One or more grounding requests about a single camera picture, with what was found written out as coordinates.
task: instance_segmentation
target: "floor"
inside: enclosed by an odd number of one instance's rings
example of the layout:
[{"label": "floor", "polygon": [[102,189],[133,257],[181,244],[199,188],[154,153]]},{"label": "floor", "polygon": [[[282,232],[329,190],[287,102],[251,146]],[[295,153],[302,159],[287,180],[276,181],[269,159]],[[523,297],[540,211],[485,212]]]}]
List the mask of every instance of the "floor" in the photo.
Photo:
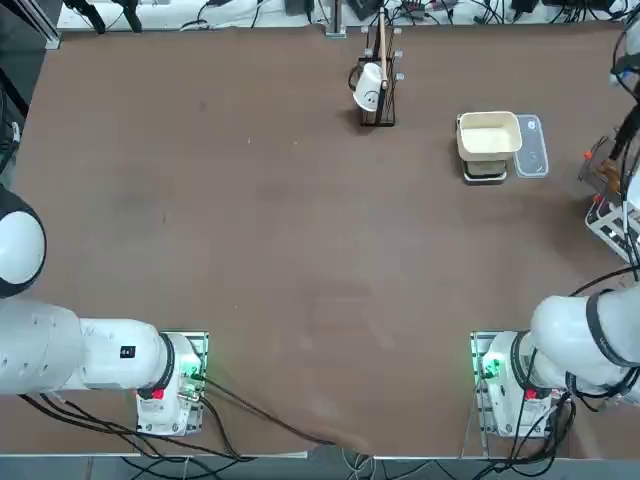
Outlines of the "floor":
[{"label": "floor", "polygon": [[[225,461],[218,459],[202,460],[211,468],[220,468]],[[134,459],[138,465],[147,466],[148,461]],[[385,461],[385,469],[389,478],[400,476],[416,469],[423,461]],[[443,460],[440,464],[456,480],[469,480],[486,464],[474,460]],[[154,470],[156,473],[180,478],[184,472],[183,464],[162,465]],[[45,478],[65,478],[67,480],[120,480],[132,478],[137,471],[127,466],[117,457],[58,457],[58,458],[4,458],[0,459],[0,473],[4,478],[12,480],[37,480]],[[187,475],[202,473],[195,465],[187,468]],[[313,452],[309,459],[259,459],[250,464],[236,466],[221,477],[224,480],[344,480],[349,475],[339,450],[322,448]],[[637,478],[640,464],[637,462],[598,462],[598,461],[562,461],[545,474],[545,480],[623,480]],[[150,475],[139,477],[142,480],[153,478]],[[360,478],[369,478],[364,472]],[[381,461],[377,462],[375,478],[384,479]],[[428,479],[447,480],[447,475],[432,462],[415,475],[405,477],[408,480]],[[522,478],[509,472],[500,477],[502,480]]]}]

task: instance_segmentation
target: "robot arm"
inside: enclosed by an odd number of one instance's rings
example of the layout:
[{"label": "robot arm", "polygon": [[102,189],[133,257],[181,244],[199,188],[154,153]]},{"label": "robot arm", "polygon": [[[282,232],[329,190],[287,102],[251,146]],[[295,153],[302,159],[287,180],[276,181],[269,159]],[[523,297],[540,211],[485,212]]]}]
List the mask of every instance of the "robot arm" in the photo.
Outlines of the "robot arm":
[{"label": "robot arm", "polygon": [[[498,333],[482,360],[498,434],[524,436],[549,415],[554,392],[640,403],[638,312],[640,286],[552,296],[536,308],[529,332]],[[523,396],[521,430],[514,432]]]},{"label": "robot arm", "polygon": [[46,246],[37,214],[0,186],[0,395],[133,389],[138,429],[157,435],[199,431],[204,385],[191,375],[203,373],[203,358],[186,336],[9,298],[36,280]]}]

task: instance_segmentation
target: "cable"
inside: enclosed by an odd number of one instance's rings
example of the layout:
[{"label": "cable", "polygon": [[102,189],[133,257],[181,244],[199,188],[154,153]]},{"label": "cable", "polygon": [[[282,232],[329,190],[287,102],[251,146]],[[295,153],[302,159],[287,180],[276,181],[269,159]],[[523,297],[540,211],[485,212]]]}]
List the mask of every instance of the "cable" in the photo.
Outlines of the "cable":
[{"label": "cable", "polygon": [[122,15],[124,15],[124,10],[122,10],[120,12],[120,15],[118,15],[116,19],[113,22],[111,22],[111,24],[109,24],[109,26],[105,29],[105,31],[108,32],[109,30],[111,30],[111,27],[113,27],[116,23],[118,23],[118,20],[122,18]]},{"label": "cable", "polygon": [[440,470],[442,470],[442,472],[443,472],[447,477],[449,477],[451,480],[458,480],[456,477],[454,477],[453,475],[451,475],[451,474],[449,473],[449,471],[448,471],[446,468],[444,468],[444,467],[442,466],[442,464],[441,464],[438,460],[434,460],[434,462],[436,463],[436,465],[438,466],[438,468],[440,468]]},{"label": "cable", "polygon": [[[409,17],[409,20],[411,20],[412,25],[415,27],[416,21],[413,18],[413,15],[411,15],[411,10],[409,10],[409,7],[407,6],[407,2],[405,2],[405,0],[401,0],[400,7],[398,7],[398,11],[400,10],[400,8],[405,9],[405,11],[407,12],[407,16]],[[396,18],[395,14],[391,16],[391,23],[393,23],[393,20],[395,18]]]},{"label": "cable", "polygon": [[229,440],[229,435],[227,434],[227,431],[224,429],[224,425],[222,424],[222,418],[220,418],[220,414],[215,409],[213,404],[204,397],[201,398],[200,401],[207,408],[207,410],[209,410],[209,412],[211,412],[211,414],[213,415],[213,418],[216,424],[218,425],[218,430],[220,431],[220,436],[222,437],[222,442],[224,444],[224,448],[227,451],[227,453],[231,454],[231,456],[234,457],[237,461],[244,461],[245,460],[244,457],[242,457],[242,455],[240,455],[236,451],[236,449],[233,448],[233,445],[231,445],[231,440]]},{"label": "cable", "polygon": [[564,13],[566,8],[567,8],[567,2],[566,2],[566,0],[564,0],[562,2],[562,7],[560,8],[560,11],[558,12],[558,14],[555,17],[553,17],[553,20],[551,20],[549,22],[549,25],[551,25],[553,23],[556,23],[556,20],[560,18],[560,16]]},{"label": "cable", "polygon": [[447,6],[447,4],[446,4],[446,2],[444,0],[440,0],[440,3],[442,3],[442,7],[444,8],[444,11],[447,12],[447,18],[449,19],[449,23],[451,25],[453,25],[453,8],[451,10],[449,10],[449,7]]},{"label": "cable", "polygon": [[254,28],[256,26],[256,22],[258,21],[258,14],[260,13],[260,7],[262,6],[262,0],[257,0],[257,2],[256,14],[253,17],[253,22],[251,22],[251,28]]},{"label": "cable", "polygon": [[318,0],[318,5],[320,5],[320,11],[322,12],[322,16],[324,17],[324,21],[329,25],[329,17],[327,17],[327,12],[324,11],[324,5],[322,5],[322,0]]},{"label": "cable", "polygon": [[[627,256],[629,257],[629,264],[637,266],[640,263],[637,261],[637,258],[636,260],[634,260],[633,258],[632,241],[630,239],[629,229],[628,229],[629,213],[628,213],[628,205],[627,205],[627,189],[628,189],[629,175],[627,174],[627,157],[629,156],[630,147],[631,147],[631,140],[628,140],[627,144],[625,145],[624,154],[622,155],[622,164],[620,167],[620,200],[622,202],[622,212],[623,212],[622,230],[624,234],[624,247],[625,247],[624,249],[627,252]],[[633,278],[636,282],[639,280],[638,272],[636,270],[633,271]]]},{"label": "cable", "polygon": [[484,7],[487,11],[491,12],[491,14],[496,18],[496,22],[504,23],[504,19],[498,15],[498,13],[490,6],[482,2],[478,2],[478,0],[469,0],[471,3],[475,3],[476,5],[480,5]]},{"label": "cable", "polygon": [[182,26],[180,27],[180,30],[183,30],[183,29],[184,29],[184,28],[186,28],[186,27],[190,27],[191,25],[200,25],[200,24],[202,24],[202,23],[205,23],[205,24],[207,24],[207,25],[208,25],[208,24],[209,24],[209,22],[207,22],[206,20],[203,20],[203,19],[201,18],[201,16],[202,16],[202,12],[204,12],[205,8],[207,8],[207,7],[209,7],[209,6],[210,6],[210,5],[209,5],[209,2],[205,2],[205,3],[200,7],[200,10],[198,10],[198,15],[196,16],[196,19],[195,19],[195,20],[192,20],[192,21],[190,21],[190,22],[187,22],[187,23],[183,23],[183,24],[182,24]]},{"label": "cable", "polygon": [[605,280],[609,280],[611,278],[614,277],[618,277],[620,275],[624,275],[625,273],[629,273],[629,272],[634,272],[634,271],[638,271],[640,270],[640,267],[637,266],[631,266],[631,267],[625,267],[625,268],[621,268],[619,270],[614,270],[613,272],[609,272],[605,275],[602,275],[594,280],[591,280],[588,283],[585,283],[583,286],[581,286],[580,288],[578,288],[577,290],[575,290],[573,293],[571,293],[569,296],[570,297],[575,297],[577,295],[580,295],[582,292],[584,292],[585,290],[598,285],[599,283],[604,282]]},{"label": "cable", "polygon": [[524,381],[524,387],[522,391],[522,400],[520,401],[520,412],[518,413],[518,422],[516,423],[515,433],[513,435],[513,444],[511,445],[511,452],[509,453],[509,460],[515,458],[516,446],[518,444],[518,434],[520,433],[520,422],[522,421],[522,413],[524,412],[524,404],[527,400],[527,388],[529,388],[529,381],[531,380],[531,374],[533,373],[533,364],[535,363],[536,356],[538,355],[538,350],[533,349],[533,353],[531,354],[531,358],[529,359],[529,368],[527,369],[527,377]]},{"label": "cable", "polygon": [[386,469],[386,467],[384,465],[384,461],[382,462],[382,469],[385,472],[385,478],[387,478],[387,480],[405,480],[406,478],[409,478],[410,476],[412,476],[412,475],[424,470],[426,467],[431,465],[433,462],[434,462],[433,460],[427,460],[423,464],[418,465],[417,467],[415,467],[413,470],[409,470],[406,473],[402,473],[400,475],[397,475],[397,476],[391,477],[391,478],[386,476],[387,475],[387,469]]},{"label": "cable", "polygon": [[438,25],[442,25],[438,19],[436,17],[434,17],[433,15],[431,15],[429,12],[425,11],[424,12],[424,16],[430,18],[431,20],[433,20],[434,22],[436,22]]},{"label": "cable", "polygon": [[[132,440],[130,440],[129,438],[126,437],[125,434],[119,434],[119,433],[115,433],[115,430],[112,427],[117,427],[117,428],[124,428],[121,425],[118,425],[116,423],[112,423],[112,422],[107,422],[107,421],[103,421],[103,420],[99,420],[96,417],[94,417],[93,415],[90,415],[89,413],[85,412],[84,410],[82,410],[80,407],[78,407],[75,403],[72,402],[65,402],[67,403],[70,407],[75,408],[76,410],[78,410],[80,413],[82,413],[82,415],[78,415],[75,414],[73,412],[69,412],[68,410],[65,410],[64,408],[58,407],[55,403],[53,403],[51,401],[51,399],[49,399],[49,397],[45,394],[40,394],[40,397],[45,401],[45,403],[47,403],[47,405],[49,405],[52,409],[54,409],[55,411],[66,415],[68,417],[71,418],[77,418],[77,419],[84,419],[86,421],[90,421],[92,423],[97,423],[99,425],[102,425],[103,427],[107,428],[108,430],[111,430],[112,432],[114,432],[114,434],[116,434],[118,437],[120,437],[122,440],[124,440],[125,442],[127,442],[129,445],[131,445],[131,447],[137,451],[138,453],[140,453],[141,455],[144,456],[148,456],[151,458],[163,458],[163,455],[156,450],[156,448],[150,443],[148,442],[146,439],[141,439],[145,442],[145,444],[151,449],[151,451],[156,455],[156,457],[152,457],[151,455],[149,455],[147,452],[145,452],[142,448],[140,448],[140,446],[138,446],[135,442],[133,442]],[[136,432],[134,432],[133,430],[129,430],[129,434],[130,435],[135,435]]]},{"label": "cable", "polygon": [[182,442],[182,441],[179,441],[179,440],[175,440],[175,439],[173,439],[171,437],[155,435],[155,434],[151,434],[151,433],[147,433],[147,432],[134,432],[133,430],[127,429],[126,427],[123,427],[121,425],[116,424],[115,422],[107,422],[107,423],[109,423],[110,425],[113,424],[114,426],[117,425],[117,428],[119,428],[119,430],[115,430],[114,431],[113,429],[98,428],[98,427],[96,427],[94,425],[86,424],[86,423],[83,423],[83,422],[79,422],[79,421],[72,420],[70,418],[66,418],[64,416],[58,415],[58,414],[52,412],[51,410],[47,409],[43,405],[40,405],[38,402],[36,402],[32,398],[28,397],[27,395],[19,395],[19,397],[22,400],[24,400],[25,402],[27,402],[29,405],[31,405],[33,408],[35,408],[36,410],[40,411],[41,413],[45,414],[46,416],[48,416],[50,418],[53,418],[55,420],[59,420],[59,421],[61,421],[63,423],[67,423],[69,425],[74,425],[74,426],[77,426],[77,427],[81,427],[81,428],[84,428],[86,430],[92,430],[92,431],[98,432],[98,433],[105,433],[107,435],[126,434],[126,435],[135,436],[137,438],[143,438],[143,437],[144,438],[153,438],[153,439],[161,441],[161,442],[171,443],[173,445],[178,445],[178,446],[181,446],[181,447],[190,448],[192,450],[198,450],[200,452],[209,453],[211,455],[218,455],[218,456],[227,458],[229,460],[235,460],[230,455],[227,455],[227,454],[222,453],[222,452],[218,452],[218,451],[210,449],[210,448],[201,447],[200,445],[194,445],[194,444],[187,443],[187,442]]},{"label": "cable", "polygon": [[[361,456],[365,458],[362,460],[362,462],[358,463]],[[344,448],[343,448],[342,458],[344,459],[344,462],[346,463],[347,467],[350,470],[350,473],[347,476],[346,480],[351,480],[351,478],[354,476],[356,477],[356,480],[360,480],[358,477],[358,474],[361,473],[366,468],[369,462],[371,462],[371,474],[369,474],[369,478],[367,480],[373,480],[373,478],[375,477],[376,465],[377,465],[375,457],[357,454],[355,465],[352,466],[351,463],[349,463],[349,461],[347,460],[347,457],[345,456]]]},{"label": "cable", "polygon": [[[155,462],[151,463],[150,465],[148,465],[147,467],[141,467],[140,465],[136,465],[135,463],[131,462],[126,457],[120,457],[120,459],[123,462],[125,462],[127,465],[135,468],[136,470],[139,470],[140,474],[148,473],[148,474],[150,474],[150,475],[152,475],[152,476],[154,476],[156,478],[163,478],[165,480],[198,480],[200,478],[207,478],[207,477],[220,478],[217,475],[218,473],[223,472],[223,471],[227,470],[228,468],[233,467],[234,465],[236,465],[238,463],[237,460],[234,460],[233,462],[225,465],[224,467],[218,468],[216,470],[211,470],[211,468],[207,467],[205,464],[203,464],[202,462],[200,462],[199,460],[197,460],[197,459],[195,459],[193,457],[184,457],[184,458],[181,458],[181,457],[168,457],[168,458],[165,458],[165,459],[160,459],[158,461],[155,461]],[[202,470],[204,470],[207,473],[203,473],[203,474],[200,474],[200,475],[190,475],[190,476],[186,476],[186,477],[183,477],[183,476],[176,477],[176,476],[173,476],[173,475],[164,475],[164,474],[161,474],[161,473],[156,473],[156,472],[151,470],[154,466],[159,465],[159,464],[161,464],[162,462],[165,462],[165,461],[168,461],[170,463],[178,463],[178,462],[175,462],[175,460],[178,460],[178,459],[180,460],[180,462],[183,462],[183,461],[187,462],[187,460],[188,460],[189,463],[193,463],[193,464],[197,465],[198,467],[200,467]]]},{"label": "cable", "polygon": [[264,410],[256,407],[255,405],[247,402],[246,400],[242,399],[241,397],[239,397],[238,395],[236,395],[235,393],[233,393],[229,389],[223,387],[222,385],[214,382],[213,380],[211,380],[211,379],[209,379],[207,377],[203,377],[201,375],[195,374],[195,375],[192,375],[191,378],[193,378],[194,380],[205,381],[206,383],[208,383],[212,387],[216,388],[217,390],[220,390],[222,393],[224,393],[228,397],[231,397],[236,402],[238,402],[238,403],[244,405],[245,407],[247,407],[255,415],[258,415],[258,416],[260,416],[260,417],[262,417],[262,418],[264,418],[266,420],[269,420],[272,423],[275,423],[276,425],[284,428],[285,430],[288,430],[289,432],[293,433],[294,435],[296,435],[296,436],[298,436],[298,437],[300,437],[300,438],[302,438],[304,440],[308,440],[310,442],[314,442],[314,443],[317,443],[319,445],[335,445],[334,442],[331,442],[329,440],[324,440],[322,438],[319,438],[319,437],[310,435],[308,433],[302,432],[301,430],[298,430],[295,427],[292,427],[288,423],[283,422],[282,420],[280,420],[277,417],[274,417],[270,413],[267,413]]},{"label": "cable", "polygon": [[[636,5],[629,12],[629,17],[626,20],[627,24],[625,25],[625,27],[622,30],[622,32],[620,32],[620,35],[618,35],[618,38],[616,40],[616,44],[615,44],[615,46],[613,48],[613,60],[612,60],[612,66],[611,66],[611,71],[612,72],[616,71],[616,60],[618,58],[618,49],[620,48],[620,44],[622,43],[622,40],[627,36],[627,32],[629,31],[629,29],[633,26],[635,17],[638,15],[638,12],[640,12],[640,4]],[[622,85],[622,88],[624,88],[624,90],[629,95],[631,95],[633,97],[633,99],[636,101],[636,103],[638,103],[638,100],[639,100],[638,97],[633,92],[633,90],[631,90],[631,88],[626,84],[626,82],[623,80],[623,78],[620,75],[620,73],[616,72],[614,75],[616,77],[616,80],[618,80],[618,83],[620,83],[620,85]]]}]

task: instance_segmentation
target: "white mug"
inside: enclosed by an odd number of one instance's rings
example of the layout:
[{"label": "white mug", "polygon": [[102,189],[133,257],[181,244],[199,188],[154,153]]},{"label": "white mug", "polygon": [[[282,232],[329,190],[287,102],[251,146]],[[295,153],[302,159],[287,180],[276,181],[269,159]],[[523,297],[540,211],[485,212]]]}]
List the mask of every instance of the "white mug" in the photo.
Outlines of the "white mug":
[{"label": "white mug", "polygon": [[375,112],[378,108],[378,97],[382,85],[382,67],[377,63],[369,62],[364,65],[353,99],[358,106],[367,112]]}]

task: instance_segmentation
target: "small sticker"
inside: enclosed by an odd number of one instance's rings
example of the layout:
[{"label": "small sticker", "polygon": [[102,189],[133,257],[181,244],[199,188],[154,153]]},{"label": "small sticker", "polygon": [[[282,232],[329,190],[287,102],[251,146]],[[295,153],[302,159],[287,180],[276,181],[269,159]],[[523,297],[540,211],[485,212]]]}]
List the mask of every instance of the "small sticker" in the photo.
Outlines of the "small sticker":
[{"label": "small sticker", "polygon": [[135,358],[136,356],[136,347],[135,346],[125,346],[120,347],[120,358]]}]

